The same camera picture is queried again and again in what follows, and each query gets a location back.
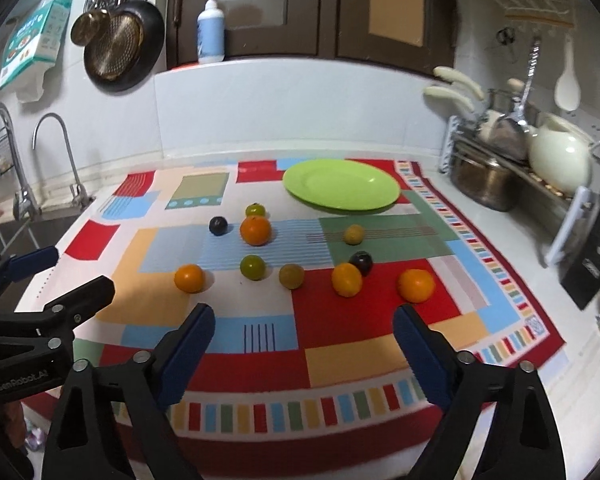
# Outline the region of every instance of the cream pot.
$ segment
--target cream pot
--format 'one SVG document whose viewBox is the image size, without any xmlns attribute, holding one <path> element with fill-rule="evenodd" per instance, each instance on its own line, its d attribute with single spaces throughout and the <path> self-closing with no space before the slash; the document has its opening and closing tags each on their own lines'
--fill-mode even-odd
<svg viewBox="0 0 600 480">
<path fill-rule="evenodd" d="M 575 124 L 542 113 L 530 140 L 529 164 L 551 186 L 571 196 L 591 182 L 591 150 L 600 145 Z"/>
</svg>

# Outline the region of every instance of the green plate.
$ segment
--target green plate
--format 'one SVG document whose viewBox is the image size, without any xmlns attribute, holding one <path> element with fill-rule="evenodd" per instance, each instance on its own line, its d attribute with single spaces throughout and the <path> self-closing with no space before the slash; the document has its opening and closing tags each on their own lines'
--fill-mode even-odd
<svg viewBox="0 0 600 480">
<path fill-rule="evenodd" d="M 400 186 L 391 175 L 353 160 L 299 162 L 285 171 L 282 183 L 301 200 L 347 211 L 378 209 L 400 196 Z"/>
</svg>

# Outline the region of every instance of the brown cabinet door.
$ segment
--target brown cabinet door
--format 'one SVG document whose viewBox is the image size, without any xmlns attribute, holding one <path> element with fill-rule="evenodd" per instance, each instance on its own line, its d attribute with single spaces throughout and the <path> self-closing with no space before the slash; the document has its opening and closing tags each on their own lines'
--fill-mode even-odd
<svg viewBox="0 0 600 480">
<path fill-rule="evenodd" d="M 198 60 L 197 19 L 206 0 L 173 0 L 169 66 Z M 320 0 L 218 0 L 226 19 L 225 56 L 317 55 Z"/>
<path fill-rule="evenodd" d="M 432 75 L 453 66 L 456 0 L 340 0 L 337 56 Z"/>
</svg>

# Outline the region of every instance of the chrome faucet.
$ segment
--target chrome faucet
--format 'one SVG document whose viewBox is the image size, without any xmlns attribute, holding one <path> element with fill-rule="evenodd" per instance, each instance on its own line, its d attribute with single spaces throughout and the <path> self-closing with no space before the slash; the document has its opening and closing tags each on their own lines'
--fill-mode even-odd
<svg viewBox="0 0 600 480">
<path fill-rule="evenodd" d="M 31 143 L 31 147 L 34 150 L 36 149 L 36 139 L 38 138 L 38 130 L 40 129 L 40 124 L 47 117 L 53 117 L 56 121 L 60 123 L 60 127 L 62 128 L 62 134 L 64 135 L 64 144 L 66 145 L 66 152 L 69 155 L 69 162 L 71 163 L 71 169 L 74 172 L 75 179 L 75 189 L 73 184 L 71 184 L 70 186 L 71 194 L 74 197 L 74 199 L 72 200 L 72 205 L 80 207 L 80 209 L 86 209 L 92 202 L 92 200 L 91 197 L 89 197 L 89 195 L 87 194 L 87 191 L 84 189 L 84 186 L 80 182 L 80 176 L 78 176 L 78 170 L 75 167 L 74 152 L 72 152 L 71 150 L 71 144 L 69 143 L 69 135 L 66 132 L 66 124 L 64 124 L 62 117 L 60 117 L 54 112 L 49 112 L 40 117 L 40 120 L 36 123 L 36 127 L 33 130 L 33 141 Z"/>
<path fill-rule="evenodd" d="M 7 140 L 9 142 L 9 150 L 11 152 L 11 160 L 13 161 L 13 168 L 16 171 L 16 177 L 18 178 L 18 184 L 20 185 L 20 190 L 16 192 L 13 200 L 13 217 L 16 220 L 21 220 L 24 214 L 27 213 L 29 218 L 34 220 L 41 214 L 40 207 L 38 206 L 36 197 L 33 195 L 31 187 L 29 186 L 27 178 L 25 177 L 22 169 L 22 162 L 20 160 L 20 155 L 18 154 L 18 147 L 16 146 L 16 141 L 13 136 L 13 122 L 11 121 L 11 116 L 9 115 L 7 107 L 1 102 L 0 117 L 4 123 L 4 127 L 0 129 L 0 132 L 2 130 L 6 131 Z"/>
</svg>

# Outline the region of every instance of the blue gripper pad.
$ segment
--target blue gripper pad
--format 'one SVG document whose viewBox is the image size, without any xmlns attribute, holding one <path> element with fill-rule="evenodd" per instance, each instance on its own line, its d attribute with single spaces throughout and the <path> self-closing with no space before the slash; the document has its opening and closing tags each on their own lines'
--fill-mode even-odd
<svg viewBox="0 0 600 480">
<path fill-rule="evenodd" d="M 216 316 L 199 303 L 177 330 L 163 336 L 154 349 L 159 377 L 154 389 L 158 408 L 165 411 L 182 400 L 189 380 L 216 331 Z"/>
<path fill-rule="evenodd" d="M 446 412 L 453 399 L 454 378 L 452 370 L 448 370 L 448 365 L 445 367 L 444 361 L 438 358 L 430 346 L 432 336 L 435 335 L 440 336 L 448 345 L 441 333 L 427 327 L 411 305 L 400 306 L 395 311 L 394 337 L 400 350 L 409 362 L 427 400 Z"/>
<path fill-rule="evenodd" d="M 53 246 L 38 249 L 24 256 L 12 258 L 6 270 L 6 279 L 19 282 L 58 263 L 58 249 Z"/>
</svg>

